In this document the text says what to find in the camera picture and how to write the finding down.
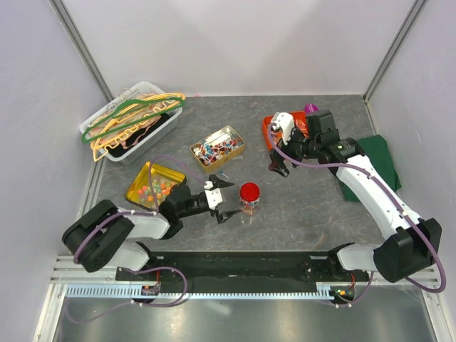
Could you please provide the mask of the clear plastic jar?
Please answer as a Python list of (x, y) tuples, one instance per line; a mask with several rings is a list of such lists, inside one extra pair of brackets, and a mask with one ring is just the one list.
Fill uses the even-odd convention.
[(254, 215), (259, 208), (260, 197), (257, 197), (253, 200), (247, 200), (243, 197), (239, 198), (239, 208), (243, 213), (252, 216)]

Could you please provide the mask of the red jar lid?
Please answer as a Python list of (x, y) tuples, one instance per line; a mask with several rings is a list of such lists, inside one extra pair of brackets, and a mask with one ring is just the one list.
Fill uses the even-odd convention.
[(253, 182), (244, 183), (239, 190), (239, 196), (247, 202), (254, 202), (261, 196), (259, 186)]

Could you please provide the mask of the gold tin lollipops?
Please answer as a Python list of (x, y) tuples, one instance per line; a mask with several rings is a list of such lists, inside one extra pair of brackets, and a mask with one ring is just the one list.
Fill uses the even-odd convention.
[(224, 126), (190, 147), (192, 156), (207, 174), (241, 155), (244, 149), (244, 139), (231, 125)]

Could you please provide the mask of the purple plastic scoop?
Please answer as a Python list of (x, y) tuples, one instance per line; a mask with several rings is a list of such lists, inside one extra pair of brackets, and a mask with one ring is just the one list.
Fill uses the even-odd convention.
[(304, 106), (304, 112), (306, 116), (315, 115), (318, 111), (318, 106), (313, 103), (308, 103)]

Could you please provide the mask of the gold square tin star candies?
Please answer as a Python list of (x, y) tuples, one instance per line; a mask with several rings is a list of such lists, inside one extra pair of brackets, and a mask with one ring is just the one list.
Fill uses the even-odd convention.
[(155, 210), (175, 185), (186, 181), (186, 176), (181, 172), (146, 162), (127, 189), (125, 199), (145, 210)]

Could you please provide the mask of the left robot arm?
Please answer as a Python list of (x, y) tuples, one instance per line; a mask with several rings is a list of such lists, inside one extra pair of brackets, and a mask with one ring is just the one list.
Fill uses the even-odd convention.
[(210, 175), (204, 190), (194, 195), (188, 185), (178, 183), (158, 209), (150, 212), (119, 208), (105, 199), (67, 228), (61, 241), (73, 255), (73, 262), (88, 273), (111, 265), (131, 269), (139, 279), (148, 280), (154, 277), (157, 264), (138, 242), (143, 238), (171, 239), (183, 228), (183, 218), (206, 212), (219, 224), (226, 222), (239, 212), (218, 209), (224, 201), (222, 189), (233, 185)]

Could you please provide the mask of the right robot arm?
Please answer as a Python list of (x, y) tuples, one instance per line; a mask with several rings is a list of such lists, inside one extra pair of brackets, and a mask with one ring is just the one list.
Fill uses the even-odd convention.
[(330, 111), (311, 113), (306, 127), (308, 132), (303, 134), (290, 113), (278, 112), (271, 118), (266, 129), (272, 146), (269, 169), (284, 177), (289, 175), (285, 161), (295, 167), (329, 169), (368, 210), (384, 239), (379, 245), (347, 243), (336, 247), (326, 262), (327, 274), (340, 281), (353, 270), (376, 271), (395, 283), (435, 265), (444, 286), (438, 221), (422, 218), (396, 195), (359, 143), (341, 138)]

